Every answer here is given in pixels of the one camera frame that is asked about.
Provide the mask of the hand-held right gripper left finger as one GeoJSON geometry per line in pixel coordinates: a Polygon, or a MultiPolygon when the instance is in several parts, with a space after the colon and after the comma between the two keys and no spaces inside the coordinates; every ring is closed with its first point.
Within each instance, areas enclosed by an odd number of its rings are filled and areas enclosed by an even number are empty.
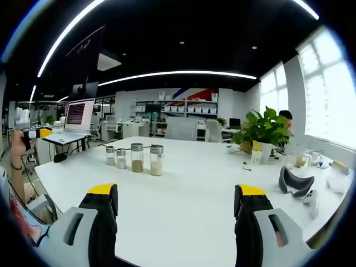
{"type": "Polygon", "coordinates": [[[48,266],[115,266],[117,185],[90,189],[47,230],[36,253],[48,266]]]}

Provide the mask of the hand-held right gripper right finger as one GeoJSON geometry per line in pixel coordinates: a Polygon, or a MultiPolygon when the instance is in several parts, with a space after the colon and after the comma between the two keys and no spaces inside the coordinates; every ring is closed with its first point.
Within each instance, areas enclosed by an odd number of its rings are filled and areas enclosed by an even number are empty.
{"type": "Polygon", "coordinates": [[[236,266],[302,266],[312,252],[301,227],[258,187],[235,186],[234,217],[236,266]]]}

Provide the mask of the person's left hand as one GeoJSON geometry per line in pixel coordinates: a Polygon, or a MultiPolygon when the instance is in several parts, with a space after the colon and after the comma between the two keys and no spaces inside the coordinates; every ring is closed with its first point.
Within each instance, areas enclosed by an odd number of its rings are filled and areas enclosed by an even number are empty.
{"type": "Polygon", "coordinates": [[[24,144],[22,138],[24,137],[23,131],[15,131],[12,138],[12,146],[11,146],[11,161],[13,163],[20,161],[21,156],[25,154],[27,151],[26,145],[24,144]]]}

